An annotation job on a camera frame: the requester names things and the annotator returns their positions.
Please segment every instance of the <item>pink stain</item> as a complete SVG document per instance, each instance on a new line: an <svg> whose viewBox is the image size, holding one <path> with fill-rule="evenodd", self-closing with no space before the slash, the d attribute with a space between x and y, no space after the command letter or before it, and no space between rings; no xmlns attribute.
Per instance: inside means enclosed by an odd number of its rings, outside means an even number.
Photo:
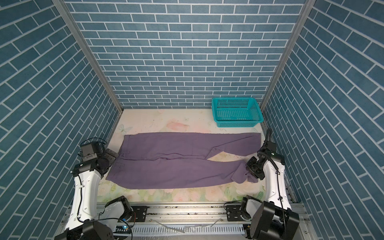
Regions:
<svg viewBox="0 0 384 240"><path fill-rule="evenodd" d="M186 132L187 129L189 128L189 125L185 125L179 122L170 122L167 124L167 128L177 132Z"/></svg>

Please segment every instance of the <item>purple pants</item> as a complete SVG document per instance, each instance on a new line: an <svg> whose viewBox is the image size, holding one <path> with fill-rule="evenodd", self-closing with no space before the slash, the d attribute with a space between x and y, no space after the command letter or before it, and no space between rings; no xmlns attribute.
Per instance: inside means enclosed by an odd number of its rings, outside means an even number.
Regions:
<svg viewBox="0 0 384 240"><path fill-rule="evenodd" d="M260 133L154 132L125 135L107 180L127 189L208 187L257 182L245 161L207 160L220 152L247 156L260 149Z"/></svg>

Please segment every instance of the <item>brick wall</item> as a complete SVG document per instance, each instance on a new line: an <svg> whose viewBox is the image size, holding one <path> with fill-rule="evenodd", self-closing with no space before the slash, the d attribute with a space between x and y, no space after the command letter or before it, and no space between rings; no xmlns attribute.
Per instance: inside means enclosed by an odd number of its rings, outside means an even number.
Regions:
<svg viewBox="0 0 384 240"><path fill-rule="evenodd" d="M0 1L0 239L52 238L117 111L50 0Z"/></svg>
<svg viewBox="0 0 384 240"><path fill-rule="evenodd" d="M384 239L383 13L317 0L265 110L319 239Z"/></svg>
<svg viewBox="0 0 384 240"><path fill-rule="evenodd" d="M124 108L264 96L304 0L66 1Z"/></svg>

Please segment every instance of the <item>aluminum corner post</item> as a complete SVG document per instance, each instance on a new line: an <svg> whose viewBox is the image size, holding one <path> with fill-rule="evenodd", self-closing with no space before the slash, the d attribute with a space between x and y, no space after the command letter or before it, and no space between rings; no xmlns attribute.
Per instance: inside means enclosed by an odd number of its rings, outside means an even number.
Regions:
<svg viewBox="0 0 384 240"><path fill-rule="evenodd" d="M283 54L281 55L280 62L277 65L275 72L273 73L273 76L271 78L271 82L269 83L269 86L266 90L264 98L260 104L260 110L262 112L264 111L265 106L267 105L269 98L271 97L272 92L275 89L277 81L279 80L279 77L283 71L283 68L288 61L288 57L291 54L292 49L295 46L297 39L299 38L300 32L303 29L304 23L307 20L308 15L312 10L312 7L313 7L315 1L316 0L306 0L306 2L303 5L303 8L301 9L299 18L297 19L297 22L296 22L295 26L293 27L292 34L291 34L291 36L288 40L288 43L287 43L287 45L283 51Z"/></svg>
<svg viewBox="0 0 384 240"><path fill-rule="evenodd" d="M60 15L63 18L64 22L66 23L67 27L71 31L77 44L80 46L81 50L83 51L89 64L91 65L91 67L95 71L96 75L98 76L101 84L104 86L108 95L112 99L112 102L115 104L117 110L119 111L119 113L122 113L123 107L121 106L121 104L120 104L119 100L117 99L115 93L113 92L110 84L108 83L106 76L104 75L103 71L101 70L99 63L96 61L91 49L89 48L84 36L82 35L78 25L75 22L75 19L73 18L72 14L70 13L64 0L52 0L52 2L55 5L58 12L60 13Z"/></svg>

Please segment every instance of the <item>basket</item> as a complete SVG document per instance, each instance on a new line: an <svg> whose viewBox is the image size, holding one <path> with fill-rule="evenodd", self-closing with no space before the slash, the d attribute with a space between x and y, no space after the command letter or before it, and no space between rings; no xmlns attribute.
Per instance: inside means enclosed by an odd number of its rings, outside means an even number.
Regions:
<svg viewBox="0 0 384 240"><path fill-rule="evenodd" d="M254 98L212 98L212 113L218 127L254 127L264 120Z"/></svg>

